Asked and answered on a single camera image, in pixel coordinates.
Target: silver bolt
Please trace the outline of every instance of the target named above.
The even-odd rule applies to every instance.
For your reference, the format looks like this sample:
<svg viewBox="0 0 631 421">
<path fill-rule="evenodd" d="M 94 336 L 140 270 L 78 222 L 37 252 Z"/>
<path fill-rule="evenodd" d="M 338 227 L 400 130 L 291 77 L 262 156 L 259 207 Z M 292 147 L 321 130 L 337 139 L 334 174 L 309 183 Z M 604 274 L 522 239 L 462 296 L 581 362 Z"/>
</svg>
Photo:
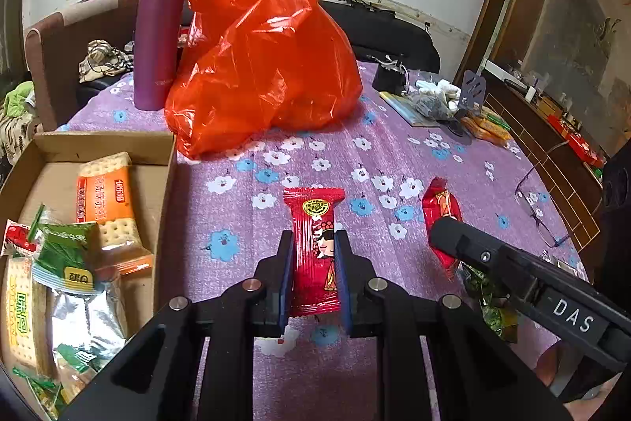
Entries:
<svg viewBox="0 0 631 421">
<path fill-rule="evenodd" d="M 188 298 L 185 297 L 175 297 L 169 300 L 168 306 L 172 308 L 174 311 L 181 311 L 184 307 L 189 304 Z"/>
<path fill-rule="evenodd" d="M 381 277 L 371 278 L 368 281 L 368 287 L 373 291 L 383 291 L 388 287 L 388 281 Z"/>
<path fill-rule="evenodd" d="M 456 295 L 445 295 L 442 298 L 442 304 L 448 309 L 457 309 L 463 304 L 463 301 Z"/>
<path fill-rule="evenodd" d="M 252 292 L 258 290 L 262 284 L 257 278 L 247 278 L 243 281 L 242 286 L 244 290 Z"/>
</svg>

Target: thermos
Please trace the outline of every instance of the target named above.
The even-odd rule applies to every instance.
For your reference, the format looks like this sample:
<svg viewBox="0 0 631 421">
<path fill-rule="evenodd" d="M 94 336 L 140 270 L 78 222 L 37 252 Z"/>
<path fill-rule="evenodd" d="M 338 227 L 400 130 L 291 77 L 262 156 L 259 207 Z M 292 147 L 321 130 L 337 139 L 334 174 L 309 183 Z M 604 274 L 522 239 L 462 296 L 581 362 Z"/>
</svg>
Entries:
<svg viewBox="0 0 631 421">
<path fill-rule="evenodd" d="M 140 0 L 134 36 L 134 106 L 164 107 L 175 79 L 177 39 L 184 0 Z"/>
</svg>

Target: cardboard box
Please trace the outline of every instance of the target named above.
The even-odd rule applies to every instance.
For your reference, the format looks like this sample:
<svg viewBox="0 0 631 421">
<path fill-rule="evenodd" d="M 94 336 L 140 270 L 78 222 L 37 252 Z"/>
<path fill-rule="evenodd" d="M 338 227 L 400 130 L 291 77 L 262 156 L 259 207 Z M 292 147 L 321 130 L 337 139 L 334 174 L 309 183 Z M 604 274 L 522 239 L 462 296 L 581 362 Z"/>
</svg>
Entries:
<svg viewBox="0 0 631 421">
<path fill-rule="evenodd" d="M 157 305 L 157 270 L 168 190 L 177 160 L 175 138 L 169 132 L 51 132 L 35 135 L 0 191 L 0 227 L 7 219 L 29 225 L 41 203 L 50 206 L 60 221 L 75 221 L 77 177 L 80 163 L 126 151 L 132 161 L 130 182 L 133 208 L 143 245 L 155 254 L 152 270 L 122 279 L 129 335 L 151 319 Z M 0 259 L 2 293 L 0 348 L 2 365 L 42 419 L 43 409 L 23 379 L 11 372 L 14 365 L 6 336 L 6 258 Z"/>
</svg>

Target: red snack wrapper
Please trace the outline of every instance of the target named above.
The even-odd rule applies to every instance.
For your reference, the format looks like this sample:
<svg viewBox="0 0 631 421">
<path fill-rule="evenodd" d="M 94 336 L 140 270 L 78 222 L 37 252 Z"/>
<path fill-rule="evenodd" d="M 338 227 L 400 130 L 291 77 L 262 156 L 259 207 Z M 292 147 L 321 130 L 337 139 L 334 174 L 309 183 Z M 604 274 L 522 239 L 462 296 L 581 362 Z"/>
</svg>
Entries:
<svg viewBox="0 0 631 421">
<path fill-rule="evenodd" d="M 344 200 L 341 188 L 290 188 L 283 193 L 291 209 L 296 241 L 290 316 L 340 308 L 335 283 L 333 207 Z"/>
<path fill-rule="evenodd" d="M 423 216 L 425 217 L 425 228 L 427 229 L 428 241 L 431 226 L 440 217 L 451 216 L 458 221 L 463 220 L 456 197 L 454 197 L 447 189 L 447 179 L 434 177 L 431 180 L 425 195 L 423 195 L 421 204 L 423 206 Z M 447 254 L 431 245 L 430 248 L 433 250 L 434 254 L 436 254 L 436 257 L 438 257 L 441 265 L 447 273 L 447 276 L 452 278 L 456 268 L 458 267 L 458 260 L 455 257 L 447 256 Z"/>
</svg>

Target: purple tablecloth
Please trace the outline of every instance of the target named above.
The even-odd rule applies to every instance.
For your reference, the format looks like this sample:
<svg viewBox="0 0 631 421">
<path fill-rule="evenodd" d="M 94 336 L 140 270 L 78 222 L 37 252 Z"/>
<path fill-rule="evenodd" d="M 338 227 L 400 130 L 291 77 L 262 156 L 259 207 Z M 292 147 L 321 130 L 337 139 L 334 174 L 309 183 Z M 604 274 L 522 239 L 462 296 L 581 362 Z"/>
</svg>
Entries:
<svg viewBox="0 0 631 421">
<path fill-rule="evenodd" d="M 178 156 L 163 242 L 162 302 L 180 294 L 195 301 L 214 297 L 251 276 L 258 260 L 276 252 L 281 231 L 291 229 L 283 188 L 298 185 L 342 187 L 346 200 L 336 208 L 336 228 L 348 231 L 355 253 L 370 258 L 378 275 L 413 295 L 464 295 L 427 243 L 420 199 L 435 176 L 448 179 L 466 222 L 533 254 L 547 249 L 513 196 L 531 166 L 517 145 L 504 150 L 456 140 L 443 129 L 410 127 L 370 87 L 375 69 L 360 64 L 365 88 L 357 112 L 326 131 L 272 130 L 204 161 Z M 59 130 L 166 131 L 166 124 L 161 111 L 133 107 L 133 77 L 125 75 Z M 523 191 L 551 232 L 565 235 L 535 173 Z M 571 241 L 551 253 L 580 266 Z M 555 341 L 521 318 L 514 350 L 534 367 Z M 336 314 L 291 318 L 281 341 L 256 340 L 255 419 L 372 419 L 375 350 L 373 340 L 343 335 Z"/>
</svg>

